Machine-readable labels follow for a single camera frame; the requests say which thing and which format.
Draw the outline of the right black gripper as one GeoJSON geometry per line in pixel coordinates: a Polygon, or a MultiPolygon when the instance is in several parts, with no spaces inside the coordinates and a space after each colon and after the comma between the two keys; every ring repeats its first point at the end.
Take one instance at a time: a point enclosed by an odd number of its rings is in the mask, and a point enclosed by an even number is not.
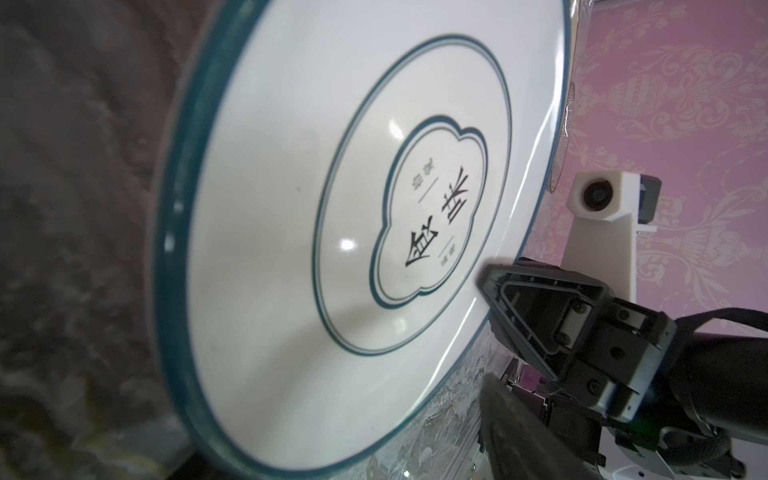
{"type": "Polygon", "coordinates": [[[503,342],[634,437],[658,444],[680,430],[766,443],[766,339],[702,330],[712,320],[766,330],[766,313],[730,307],[673,320],[530,259],[488,264],[477,285],[503,342]]]}

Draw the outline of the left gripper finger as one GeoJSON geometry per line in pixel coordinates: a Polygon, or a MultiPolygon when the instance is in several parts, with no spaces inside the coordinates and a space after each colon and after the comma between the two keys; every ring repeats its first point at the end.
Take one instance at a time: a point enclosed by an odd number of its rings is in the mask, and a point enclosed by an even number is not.
{"type": "Polygon", "coordinates": [[[597,477],[522,400],[491,374],[483,377],[479,405],[481,437],[495,479],[578,480],[597,477]]]}

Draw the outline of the white plate green line pattern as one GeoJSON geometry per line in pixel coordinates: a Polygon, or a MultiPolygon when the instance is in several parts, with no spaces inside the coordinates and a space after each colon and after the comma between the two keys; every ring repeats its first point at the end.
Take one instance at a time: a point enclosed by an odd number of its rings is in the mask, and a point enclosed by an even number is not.
{"type": "Polygon", "coordinates": [[[568,1],[222,1],[165,133],[147,305],[176,411],[247,479],[333,475],[426,406],[547,186],[568,1]]]}

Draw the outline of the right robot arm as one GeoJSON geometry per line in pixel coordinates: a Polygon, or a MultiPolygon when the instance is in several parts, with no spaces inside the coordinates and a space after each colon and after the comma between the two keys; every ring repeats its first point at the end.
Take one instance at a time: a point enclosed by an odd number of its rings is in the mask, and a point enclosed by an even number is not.
{"type": "Polygon", "coordinates": [[[734,440],[767,441],[767,316],[672,319],[596,279],[535,261],[490,265],[492,332],[541,377],[487,378],[481,443],[497,479],[597,479],[608,431],[644,472],[742,479],[734,440]]]}

